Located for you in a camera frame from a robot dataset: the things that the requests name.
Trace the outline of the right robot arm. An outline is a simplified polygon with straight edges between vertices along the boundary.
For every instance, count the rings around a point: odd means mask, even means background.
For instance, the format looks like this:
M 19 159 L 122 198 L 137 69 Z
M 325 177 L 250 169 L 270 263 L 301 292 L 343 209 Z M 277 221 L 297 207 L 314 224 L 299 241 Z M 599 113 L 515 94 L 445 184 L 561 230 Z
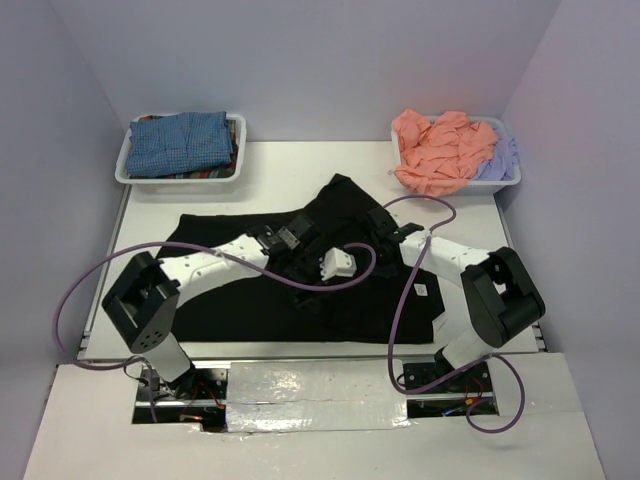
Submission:
M 360 218 L 385 266 L 405 266 L 409 278 L 386 334 L 387 355 L 393 355 L 402 304 L 420 272 L 427 272 L 464 292 L 469 325 L 436 354 L 435 380 L 444 390 L 456 391 L 470 376 L 468 364 L 491 355 L 546 312 L 545 303 L 517 252 L 509 247 L 488 251 L 439 237 L 436 230 L 416 223 L 400 226 L 391 214 L 376 207 Z

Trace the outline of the black long sleeve shirt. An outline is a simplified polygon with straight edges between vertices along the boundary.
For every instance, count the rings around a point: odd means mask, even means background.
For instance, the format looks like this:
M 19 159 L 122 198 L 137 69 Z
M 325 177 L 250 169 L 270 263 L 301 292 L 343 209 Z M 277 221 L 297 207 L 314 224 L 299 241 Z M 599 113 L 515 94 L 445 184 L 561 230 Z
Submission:
M 184 255 L 178 243 L 217 247 L 253 227 L 277 230 L 296 216 L 325 233 L 324 248 L 373 245 L 365 215 L 378 202 L 350 178 L 336 174 L 304 207 L 282 213 L 199 216 L 184 214 L 161 258 Z M 205 292 L 178 308 L 172 331 L 181 342 L 359 342 L 384 344 L 410 267 L 377 261 L 361 284 L 335 293 L 296 290 L 265 276 Z

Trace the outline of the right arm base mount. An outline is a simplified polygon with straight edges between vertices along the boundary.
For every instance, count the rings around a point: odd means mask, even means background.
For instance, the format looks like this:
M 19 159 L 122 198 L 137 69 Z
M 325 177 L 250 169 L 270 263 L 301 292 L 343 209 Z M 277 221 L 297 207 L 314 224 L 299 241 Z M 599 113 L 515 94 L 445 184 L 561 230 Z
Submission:
M 402 370 L 396 381 L 407 390 L 416 390 L 438 380 L 446 369 L 434 360 L 402 362 Z M 456 377 L 439 384 L 426 393 L 409 395 L 406 400 L 409 419 L 464 417 L 467 410 L 472 415 L 498 414 L 493 395 L 493 384 L 488 365 L 483 362 Z

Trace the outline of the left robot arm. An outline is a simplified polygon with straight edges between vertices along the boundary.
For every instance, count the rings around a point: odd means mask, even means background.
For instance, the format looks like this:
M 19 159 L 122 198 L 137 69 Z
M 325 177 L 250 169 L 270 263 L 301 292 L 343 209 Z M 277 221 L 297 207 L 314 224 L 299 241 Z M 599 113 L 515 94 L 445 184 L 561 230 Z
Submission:
M 218 247 L 171 242 L 187 249 L 179 257 L 134 255 L 102 300 L 102 309 L 134 355 L 142 356 L 173 398 L 188 396 L 198 383 L 196 367 L 172 333 L 176 311 L 195 297 L 233 282 L 293 267 L 321 237 L 316 226 L 299 215 L 273 230 L 251 228 Z

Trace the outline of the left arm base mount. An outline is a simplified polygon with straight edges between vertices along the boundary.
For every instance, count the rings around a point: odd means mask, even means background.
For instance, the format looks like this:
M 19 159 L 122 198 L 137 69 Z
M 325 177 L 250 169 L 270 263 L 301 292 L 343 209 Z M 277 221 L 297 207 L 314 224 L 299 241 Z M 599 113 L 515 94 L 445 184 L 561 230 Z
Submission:
M 176 388 L 171 388 L 146 365 L 141 366 L 138 373 L 132 367 L 125 367 L 123 373 L 136 383 L 131 416 L 134 425 L 193 424 L 214 433 L 227 429 L 229 366 L 196 365 L 191 384 Z

